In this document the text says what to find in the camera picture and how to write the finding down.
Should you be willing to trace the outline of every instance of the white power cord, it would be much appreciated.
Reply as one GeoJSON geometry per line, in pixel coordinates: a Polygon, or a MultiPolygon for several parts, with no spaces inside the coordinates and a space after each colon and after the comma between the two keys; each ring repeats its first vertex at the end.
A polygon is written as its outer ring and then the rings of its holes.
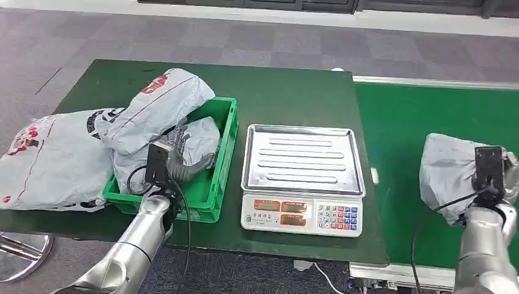
{"type": "Polygon", "coordinates": [[[334,285],[332,284],[332,281],[330,281],[330,278],[328,277],[328,275],[325,274],[324,271],[321,270],[321,268],[317,265],[317,263],[314,262],[313,265],[315,265],[315,267],[317,268],[317,270],[320,271],[321,274],[323,274],[323,276],[324,276],[324,277],[326,278],[326,280],[328,281],[328,284],[330,284],[330,287],[332,287],[332,289],[333,289],[336,293],[338,293],[338,294],[344,294],[343,292],[337,290],[337,289],[334,287],[334,285]]]}

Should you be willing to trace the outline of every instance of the gray plastic bag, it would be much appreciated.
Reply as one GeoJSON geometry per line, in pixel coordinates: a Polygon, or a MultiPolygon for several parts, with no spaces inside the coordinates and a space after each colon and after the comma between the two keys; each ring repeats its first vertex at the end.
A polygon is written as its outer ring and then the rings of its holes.
{"type": "MultiPolygon", "coordinates": [[[[179,124],[177,128],[182,129],[184,127],[182,124],[179,124]]],[[[167,141],[171,146],[173,146],[172,136],[175,133],[175,131],[170,132],[164,136],[161,136],[160,139],[167,141]]],[[[189,136],[185,141],[182,142],[183,146],[179,146],[180,149],[184,151],[182,153],[184,165],[195,165],[204,156],[216,154],[216,150],[220,144],[220,131],[210,116],[186,125],[183,133],[183,136],[189,136]]],[[[127,180],[131,172],[133,172],[138,167],[146,165],[148,146],[149,145],[146,145],[144,148],[129,156],[119,154],[117,152],[113,153],[114,174],[119,185],[119,190],[122,193],[129,192],[127,188],[127,180]]],[[[144,174],[145,170],[140,170],[136,172],[131,178],[131,189],[138,194],[143,193],[146,188],[144,186],[144,174]]]]}
{"type": "Polygon", "coordinates": [[[101,140],[117,153],[136,153],[214,97],[198,76],[168,69],[142,89],[115,120],[96,119],[101,140]]]}
{"type": "MultiPolygon", "coordinates": [[[[471,178],[476,172],[475,147],[486,146],[442,134],[425,139],[420,164],[420,197],[431,209],[474,193],[471,178]]],[[[453,225],[476,196],[439,211],[453,225]]]]}

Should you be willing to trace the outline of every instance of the package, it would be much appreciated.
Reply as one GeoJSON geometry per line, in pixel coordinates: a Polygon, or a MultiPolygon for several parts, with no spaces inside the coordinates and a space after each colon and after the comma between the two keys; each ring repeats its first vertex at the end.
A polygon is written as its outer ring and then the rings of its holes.
{"type": "Polygon", "coordinates": [[[214,96],[201,78],[182,69],[169,69],[142,89],[113,122],[96,119],[96,128],[107,146],[128,156],[214,96]]]}
{"type": "MultiPolygon", "coordinates": [[[[179,148],[182,153],[184,165],[192,166],[199,162],[202,157],[208,154],[216,154],[220,144],[220,131],[214,120],[208,116],[184,126],[182,123],[170,133],[163,135],[160,139],[168,142],[170,146],[179,148]]],[[[146,165],[148,145],[131,155],[123,155],[117,152],[113,154],[114,174],[118,182],[121,193],[129,193],[127,180],[131,172],[138,167],[146,165]]],[[[131,189],[135,193],[141,194],[145,190],[144,186],[145,170],[137,171],[131,178],[131,189]]]]}
{"type": "Polygon", "coordinates": [[[102,208],[102,189],[113,168],[94,121],[117,112],[51,115],[22,129],[0,158],[0,209],[102,208]]]}
{"type": "MultiPolygon", "coordinates": [[[[474,148],[481,146],[486,145],[442,134],[427,135],[419,176],[422,201],[435,209],[474,193],[471,183],[476,172],[474,148]]],[[[450,205],[439,213],[453,225],[475,197],[450,205]]]]}

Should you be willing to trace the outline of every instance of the robotic arm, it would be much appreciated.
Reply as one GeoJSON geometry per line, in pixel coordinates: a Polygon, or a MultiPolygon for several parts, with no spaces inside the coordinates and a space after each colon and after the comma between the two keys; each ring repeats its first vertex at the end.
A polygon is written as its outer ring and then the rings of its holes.
{"type": "Polygon", "coordinates": [[[476,148],[475,190],[486,187],[465,212],[465,230],[455,278],[455,294],[519,293],[508,246],[515,234],[519,163],[501,147],[476,148]]]}
{"type": "Polygon", "coordinates": [[[54,294],[137,293],[155,254],[173,231],[173,219],[167,220],[167,214],[176,211],[176,202],[166,195],[145,199],[104,258],[72,285],[54,294]]]}

